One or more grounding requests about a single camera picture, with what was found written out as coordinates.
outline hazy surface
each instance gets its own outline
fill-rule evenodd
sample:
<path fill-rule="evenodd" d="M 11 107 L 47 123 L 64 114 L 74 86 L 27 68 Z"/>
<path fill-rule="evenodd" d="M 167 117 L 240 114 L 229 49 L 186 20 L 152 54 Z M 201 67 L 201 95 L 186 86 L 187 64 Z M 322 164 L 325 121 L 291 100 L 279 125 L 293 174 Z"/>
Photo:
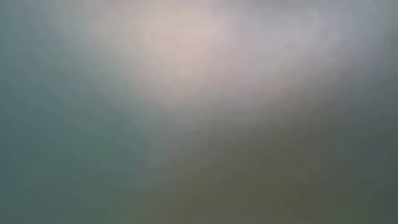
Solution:
<path fill-rule="evenodd" d="M 1 1 L 0 223 L 398 222 L 394 5 Z"/>

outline blurry background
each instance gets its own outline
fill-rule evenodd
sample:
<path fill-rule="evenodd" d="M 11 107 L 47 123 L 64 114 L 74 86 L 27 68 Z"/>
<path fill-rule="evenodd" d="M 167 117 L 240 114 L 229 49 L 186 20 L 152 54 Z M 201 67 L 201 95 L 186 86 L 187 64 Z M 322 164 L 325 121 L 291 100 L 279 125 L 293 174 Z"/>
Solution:
<path fill-rule="evenodd" d="M 0 2 L 1 223 L 395 223 L 394 1 Z"/>

